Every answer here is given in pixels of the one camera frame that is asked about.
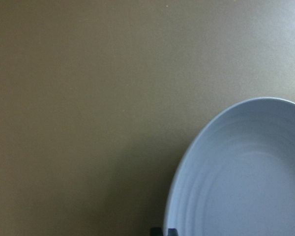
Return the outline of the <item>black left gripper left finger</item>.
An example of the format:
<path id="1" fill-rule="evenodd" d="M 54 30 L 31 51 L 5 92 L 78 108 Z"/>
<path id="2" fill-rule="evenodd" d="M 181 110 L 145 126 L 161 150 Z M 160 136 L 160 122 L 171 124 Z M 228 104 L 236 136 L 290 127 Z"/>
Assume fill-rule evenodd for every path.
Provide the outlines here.
<path id="1" fill-rule="evenodd" d="M 163 236 L 162 228 L 150 228 L 150 236 Z"/>

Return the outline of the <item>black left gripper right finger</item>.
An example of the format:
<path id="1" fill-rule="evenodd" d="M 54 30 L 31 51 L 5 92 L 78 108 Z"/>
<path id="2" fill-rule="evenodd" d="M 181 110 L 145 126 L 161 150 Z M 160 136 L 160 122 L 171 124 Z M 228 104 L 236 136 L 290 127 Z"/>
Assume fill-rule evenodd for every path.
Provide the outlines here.
<path id="1" fill-rule="evenodd" d="M 178 236 L 178 231 L 177 229 L 168 229 L 168 236 Z"/>

